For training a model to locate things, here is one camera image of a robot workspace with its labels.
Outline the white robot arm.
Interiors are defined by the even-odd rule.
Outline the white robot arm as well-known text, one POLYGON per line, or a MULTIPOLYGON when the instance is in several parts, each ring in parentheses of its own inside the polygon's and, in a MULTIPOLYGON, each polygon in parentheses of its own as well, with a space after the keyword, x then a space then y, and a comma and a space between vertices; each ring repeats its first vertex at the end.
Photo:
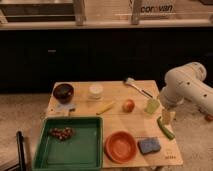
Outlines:
POLYGON ((162 106, 171 110, 188 99, 201 108, 207 121, 213 121, 213 88, 204 83, 206 76, 206 68, 199 62, 170 69, 159 93, 162 106))

